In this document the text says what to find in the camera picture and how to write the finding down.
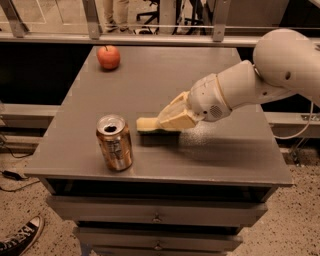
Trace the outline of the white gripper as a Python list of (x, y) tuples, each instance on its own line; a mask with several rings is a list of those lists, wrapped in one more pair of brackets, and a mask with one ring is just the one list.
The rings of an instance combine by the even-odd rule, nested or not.
[(202, 120), (216, 122), (231, 112), (217, 75), (210, 74), (198, 80), (190, 92), (184, 91), (174, 98), (159, 113), (157, 126), (165, 131), (182, 131), (195, 127)]

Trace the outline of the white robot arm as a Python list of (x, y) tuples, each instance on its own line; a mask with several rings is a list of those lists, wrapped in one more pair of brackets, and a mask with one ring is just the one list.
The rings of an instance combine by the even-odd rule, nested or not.
[(304, 35), (273, 30), (256, 44), (252, 61), (242, 61), (198, 80), (158, 115), (167, 131), (216, 122), (237, 108), (299, 94), (320, 106), (320, 49)]

